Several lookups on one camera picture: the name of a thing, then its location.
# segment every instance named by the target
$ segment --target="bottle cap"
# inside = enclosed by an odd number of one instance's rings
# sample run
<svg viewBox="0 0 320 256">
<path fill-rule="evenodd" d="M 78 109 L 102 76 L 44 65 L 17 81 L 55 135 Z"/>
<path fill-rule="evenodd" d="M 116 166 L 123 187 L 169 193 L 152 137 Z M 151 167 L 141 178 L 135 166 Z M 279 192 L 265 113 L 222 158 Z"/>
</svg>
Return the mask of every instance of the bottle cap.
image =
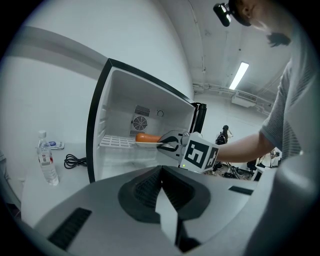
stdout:
<svg viewBox="0 0 320 256">
<path fill-rule="evenodd" d="M 43 139 L 47 136 L 47 132 L 45 130 L 40 130 L 38 133 L 39 133 L 38 137 L 41 139 Z"/>
</svg>

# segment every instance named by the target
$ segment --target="power cord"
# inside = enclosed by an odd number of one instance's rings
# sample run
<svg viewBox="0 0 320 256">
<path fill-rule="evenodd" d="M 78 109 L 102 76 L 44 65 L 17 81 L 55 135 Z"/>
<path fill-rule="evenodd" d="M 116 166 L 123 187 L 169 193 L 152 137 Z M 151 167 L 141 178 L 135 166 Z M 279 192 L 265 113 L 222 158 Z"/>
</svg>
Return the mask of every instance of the power cord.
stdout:
<svg viewBox="0 0 320 256">
<path fill-rule="evenodd" d="M 77 166 L 86 167 L 87 166 L 87 158 L 83 157 L 83 158 L 78 159 L 73 154 L 67 154 L 64 159 L 64 167 L 66 169 L 72 169 Z"/>
</svg>

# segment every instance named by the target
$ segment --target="refrigerator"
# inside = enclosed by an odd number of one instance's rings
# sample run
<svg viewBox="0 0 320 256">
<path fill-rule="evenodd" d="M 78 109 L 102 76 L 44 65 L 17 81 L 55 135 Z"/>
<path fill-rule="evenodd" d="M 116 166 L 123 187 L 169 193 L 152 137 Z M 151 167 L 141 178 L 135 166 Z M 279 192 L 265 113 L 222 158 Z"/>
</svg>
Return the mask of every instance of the refrigerator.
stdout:
<svg viewBox="0 0 320 256">
<path fill-rule="evenodd" d="M 207 106 L 133 66 L 109 58 L 97 81 L 88 115 L 86 159 L 90 183 L 155 166 L 179 163 L 138 133 L 201 133 Z"/>
</svg>

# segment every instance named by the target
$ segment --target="refrigerator shelf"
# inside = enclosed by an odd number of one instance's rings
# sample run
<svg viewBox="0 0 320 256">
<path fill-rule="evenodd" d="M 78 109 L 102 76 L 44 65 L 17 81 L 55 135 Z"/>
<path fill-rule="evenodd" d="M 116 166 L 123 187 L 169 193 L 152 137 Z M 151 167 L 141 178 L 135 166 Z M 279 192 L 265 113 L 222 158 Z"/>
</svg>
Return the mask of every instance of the refrigerator shelf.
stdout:
<svg viewBox="0 0 320 256">
<path fill-rule="evenodd" d="M 104 135 L 99 146 L 119 149 L 132 149 L 136 140 L 129 137 L 119 137 L 113 135 Z"/>
</svg>

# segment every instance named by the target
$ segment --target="ceiling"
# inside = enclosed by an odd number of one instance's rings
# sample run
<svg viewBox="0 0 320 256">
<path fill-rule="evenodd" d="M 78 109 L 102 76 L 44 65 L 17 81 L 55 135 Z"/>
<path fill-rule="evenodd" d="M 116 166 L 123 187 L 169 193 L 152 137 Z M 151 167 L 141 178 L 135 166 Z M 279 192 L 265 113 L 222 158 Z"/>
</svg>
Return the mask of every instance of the ceiling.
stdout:
<svg viewBox="0 0 320 256">
<path fill-rule="evenodd" d="M 228 88 L 241 61 L 249 68 L 237 86 L 274 102 L 280 77 L 290 58 L 290 47 L 271 48 L 266 35 L 234 19 L 224 27 L 213 11 L 218 0 L 159 0 L 180 37 L 194 85 L 210 93 Z"/>
</svg>

